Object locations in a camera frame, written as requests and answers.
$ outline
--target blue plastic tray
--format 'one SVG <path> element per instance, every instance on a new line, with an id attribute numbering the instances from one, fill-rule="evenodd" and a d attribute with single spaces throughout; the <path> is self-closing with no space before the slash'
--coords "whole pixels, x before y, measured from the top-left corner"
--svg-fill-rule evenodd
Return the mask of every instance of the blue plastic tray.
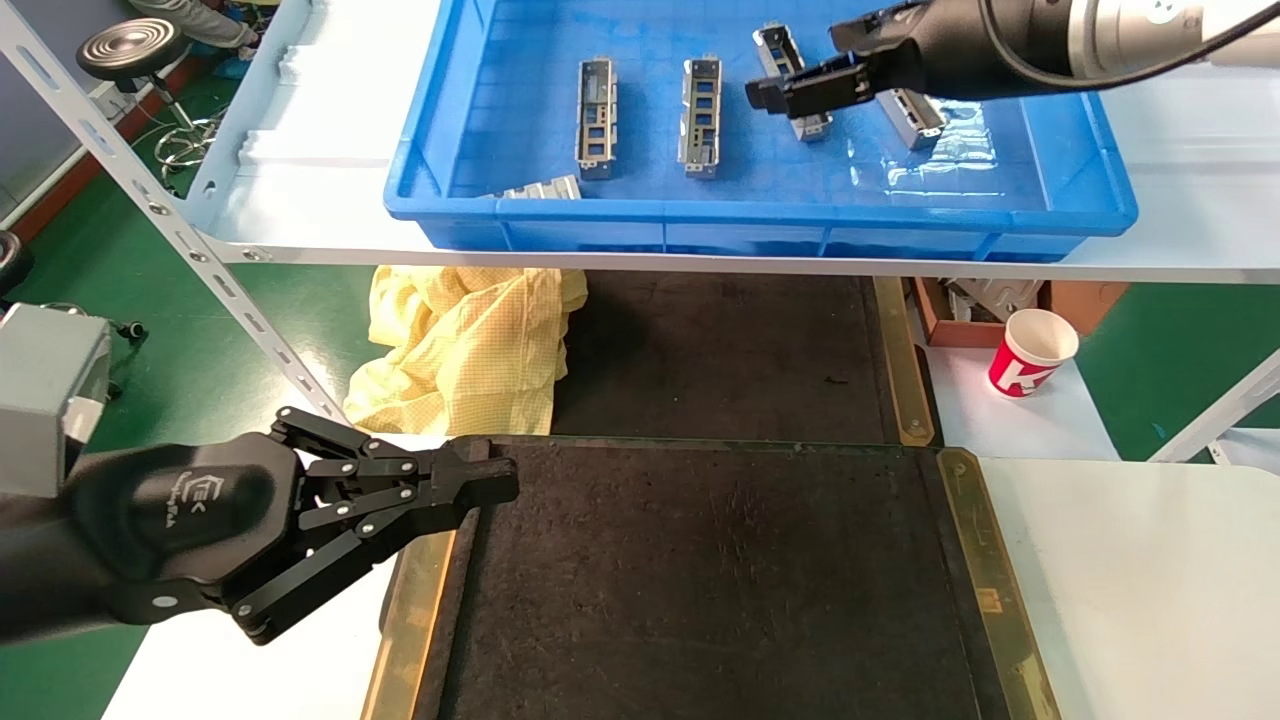
<path id="1" fill-rule="evenodd" d="M 791 27 L 805 59 L 876 0 L 442 0 L 390 167 L 390 214 L 438 247 L 489 251 L 1055 261 L 1137 219 L 1098 97 L 947 102 L 932 151 L 909 152 L 877 102 L 796 141 L 751 110 L 751 32 Z M 723 61 L 721 167 L 676 161 L 684 60 Z M 613 58 L 618 160 L 584 200 L 480 196 L 575 174 L 579 63 Z"/>

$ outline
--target gripper logo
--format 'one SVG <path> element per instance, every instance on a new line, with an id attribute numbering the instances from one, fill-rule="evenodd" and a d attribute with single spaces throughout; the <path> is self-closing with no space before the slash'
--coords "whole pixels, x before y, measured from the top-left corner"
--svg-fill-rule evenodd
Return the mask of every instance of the gripper logo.
<path id="1" fill-rule="evenodd" d="M 169 502 L 165 503 L 164 527 L 173 528 L 178 524 L 178 516 L 186 510 L 188 515 L 196 515 L 209 510 L 209 503 L 218 500 L 223 492 L 223 483 L 227 480 L 216 475 L 200 475 L 187 470 L 178 475 L 169 489 Z"/>

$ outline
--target cardboard box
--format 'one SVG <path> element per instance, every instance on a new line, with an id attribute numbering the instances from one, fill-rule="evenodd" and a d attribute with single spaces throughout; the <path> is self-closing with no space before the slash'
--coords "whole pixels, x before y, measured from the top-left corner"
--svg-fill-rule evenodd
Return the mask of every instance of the cardboard box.
<path id="1" fill-rule="evenodd" d="M 913 278 L 915 306 L 924 337 L 933 347 L 1000 347 L 1002 323 L 961 323 L 951 315 L 947 291 L 937 278 Z M 1039 306 L 1066 318 L 1082 336 L 1098 328 L 1111 307 L 1129 290 L 1129 283 L 1047 282 Z"/>

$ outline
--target metal bracket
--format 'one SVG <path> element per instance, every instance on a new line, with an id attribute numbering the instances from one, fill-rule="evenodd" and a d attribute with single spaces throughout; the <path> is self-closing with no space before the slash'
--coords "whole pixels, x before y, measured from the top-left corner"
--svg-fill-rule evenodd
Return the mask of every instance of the metal bracket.
<path id="1" fill-rule="evenodd" d="M 1236 423 L 1253 413 L 1263 402 L 1280 395 L 1280 350 L 1272 352 L 1252 373 L 1222 393 L 1164 447 L 1148 462 L 1185 462 L 1201 450 L 1216 450 L 1215 459 L 1222 456 L 1217 439 Z"/>
<path id="2" fill-rule="evenodd" d="M 307 369 L 302 357 L 271 327 L 244 286 L 212 250 L 210 238 L 182 217 L 179 211 L 182 201 L 164 190 L 129 143 L 115 131 L 115 126 L 102 117 L 97 105 L 49 51 L 10 0 L 0 0 L 0 53 L 4 53 L 18 73 L 36 88 L 81 143 L 93 154 L 102 169 L 182 255 L 187 266 L 212 291 L 236 322 L 284 373 L 289 383 L 298 388 L 321 415 L 346 424 L 342 406 Z"/>

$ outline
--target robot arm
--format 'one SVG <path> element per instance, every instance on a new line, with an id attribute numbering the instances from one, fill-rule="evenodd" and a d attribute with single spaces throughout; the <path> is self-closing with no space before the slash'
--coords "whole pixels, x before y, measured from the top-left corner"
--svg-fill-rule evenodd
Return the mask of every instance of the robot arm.
<path id="1" fill-rule="evenodd" d="M 803 118 L 865 102 L 890 88 L 988 100 L 1087 87 L 1015 69 L 988 32 L 987 0 L 909 0 L 831 27 L 840 55 L 782 78 L 748 83 L 753 108 Z M 1142 70 L 1230 31 L 1261 0 L 995 0 L 1004 45 L 1042 73 L 1107 81 Z M 1280 20 L 1210 55 L 1215 64 L 1280 67 Z"/>
<path id="2" fill-rule="evenodd" d="M 0 644 L 205 609 L 266 644 L 517 492 L 508 459 L 408 452 L 292 407 L 270 434 L 88 456 L 58 497 L 0 496 Z"/>

